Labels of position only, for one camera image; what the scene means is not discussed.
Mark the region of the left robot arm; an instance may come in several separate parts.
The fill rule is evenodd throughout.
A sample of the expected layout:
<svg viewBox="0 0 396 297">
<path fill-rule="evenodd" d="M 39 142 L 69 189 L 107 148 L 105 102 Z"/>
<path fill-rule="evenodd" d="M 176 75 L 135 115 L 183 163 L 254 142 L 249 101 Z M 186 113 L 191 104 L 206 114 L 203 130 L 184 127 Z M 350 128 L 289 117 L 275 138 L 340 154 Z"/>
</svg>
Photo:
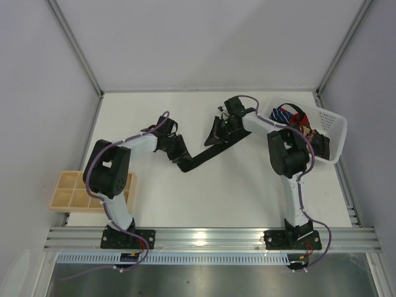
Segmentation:
<svg viewBox="0 0 396 297">
<path fill-rule="evenodd" d="M 192 161 L 183 137 L 177 134 L 178 124 L 164 112 L 154 126 L 116 142 L 100 139 L 96 142 L 83 173 L 87 194 L 98 199 L 108 217 L 108 226 L 125 235 L 134 234 L 134 219 L 124 200 L 130 159 L 156 151 L 165 152 L 175 164 Z"/>
</svg>

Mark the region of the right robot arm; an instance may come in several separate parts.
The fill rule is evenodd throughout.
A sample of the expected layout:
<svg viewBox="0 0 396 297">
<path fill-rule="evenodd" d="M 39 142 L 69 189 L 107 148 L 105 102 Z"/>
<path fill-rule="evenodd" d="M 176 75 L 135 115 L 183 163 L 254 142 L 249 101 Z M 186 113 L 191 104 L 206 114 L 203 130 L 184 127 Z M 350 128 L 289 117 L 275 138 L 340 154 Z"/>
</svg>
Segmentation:
<svg viewBox="0 0 396 297">
<path fill-rule="evenodd" d="M 266 235 L 264 240 L 268 249 L 301 248 L 314 231 L 312 220 L 303 212 L 301 179 L 310 160 L 306 139 L 297 128 L 260 116 L 258 108 L 245 108 L 239 96 L 225 101 L 219 110 L 226 110 L 226 115 L 215 117 L 204 145 L 231 144 L 240 132 L 267 139 L 270 164 L 283 183 L 286 218 L 283 239 Z"/>
</svg>

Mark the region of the black tie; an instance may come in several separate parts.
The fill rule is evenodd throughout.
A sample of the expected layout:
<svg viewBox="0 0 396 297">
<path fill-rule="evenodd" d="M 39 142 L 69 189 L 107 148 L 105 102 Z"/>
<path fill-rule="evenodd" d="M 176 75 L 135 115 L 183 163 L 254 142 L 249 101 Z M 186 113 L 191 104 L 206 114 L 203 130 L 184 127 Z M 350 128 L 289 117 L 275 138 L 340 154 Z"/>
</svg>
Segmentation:
<svg viewBox="0 0 396 297">
<path fill-rule="evenodd" d="M 207 150 L 192 158 L 190 161 L 183 161 L 182 163 L 178 163 L 178 167 L 183 173 L 187 173 L 197 168 L 198 166 L 201 166 L 203 163 L 211 160 L 217 155 L 221 154 L 222 152 L 232 147 L 234 144 L 237 144 L 239 141 L 243 140 L 250 134 L 251 132 L 248 131 L 237 132 L 231 137 L 231 140 L 228 143 L 213 145 Z"/>
</svg>

